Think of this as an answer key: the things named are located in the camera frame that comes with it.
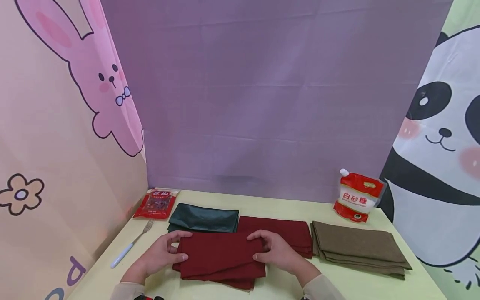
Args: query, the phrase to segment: white fork handle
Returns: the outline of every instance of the white fork handle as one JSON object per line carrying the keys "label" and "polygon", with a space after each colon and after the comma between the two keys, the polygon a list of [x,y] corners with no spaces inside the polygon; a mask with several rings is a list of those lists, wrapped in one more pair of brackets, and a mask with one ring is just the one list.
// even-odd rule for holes
{"label": "white fork handle", "polygon": [[110,268],[113,269],[114,267],[116,267],[132,247],[133,247],[133,243],[128,244],[128,246],[125,249],[123,249],[120,255],[112,262],[112,264],[110,265]]}

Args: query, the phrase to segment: cartoon backdrop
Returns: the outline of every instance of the cartoon backdrop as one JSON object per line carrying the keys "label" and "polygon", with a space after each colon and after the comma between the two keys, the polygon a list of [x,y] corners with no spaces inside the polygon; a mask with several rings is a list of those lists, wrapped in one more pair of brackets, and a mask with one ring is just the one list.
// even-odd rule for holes
{"label": "cartoon backdrop", "polygon": [[102,0],[150,186],[331,202],[378,176],[451,0]]}
{"label": "cartoon backdrop", "polygon": [[480,299],[479,25],[455,0],[382,171],[381,207],[451,300]]}
{"label": "cartoon backdrop", "polygon": [[134,91],[81,4],[0,1],[1,299],[64,299],[147,188]]}

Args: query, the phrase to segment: flower drawing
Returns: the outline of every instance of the flower drawing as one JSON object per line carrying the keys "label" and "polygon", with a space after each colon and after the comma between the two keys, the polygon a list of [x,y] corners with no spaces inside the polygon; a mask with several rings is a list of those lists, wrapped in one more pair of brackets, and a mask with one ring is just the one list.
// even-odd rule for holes
{"label": "flower drawing", "polygon": [[41,179],[27,181],[22,174],[13,174],[7,181],[8,188],[0,191],[0,207],[8,207],[12,216],[35,209],[42,203],[39,195],[44,186]]}

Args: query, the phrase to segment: bow tie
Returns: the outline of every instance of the bow tie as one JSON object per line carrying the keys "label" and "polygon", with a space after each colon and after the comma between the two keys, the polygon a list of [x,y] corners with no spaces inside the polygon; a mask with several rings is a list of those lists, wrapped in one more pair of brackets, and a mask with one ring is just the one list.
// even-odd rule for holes
{"label": "bow tie", "polygon": [[130,89],[128,88],[128,86],[123,89],[123,94],[121,94],[121,96],[115,98],[115,102],[118,106],[122,106],[123,100],[127,97],[130,97]]}

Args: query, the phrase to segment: rabbit ear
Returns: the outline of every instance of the rabbit ear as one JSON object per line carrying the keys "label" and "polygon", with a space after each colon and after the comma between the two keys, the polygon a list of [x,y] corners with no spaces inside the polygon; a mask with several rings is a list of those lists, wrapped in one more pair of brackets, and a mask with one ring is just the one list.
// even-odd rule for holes
{"label": "rabbit ear", "polygon": [[15,0],[18,11],[30,29],[64,60],[81,42],[80,35],[55,0]]}
{"label": "rabbit ear", "polygon": [[105,28],[106,21],[100,0],[80,0],[80,5],[94,33]]}

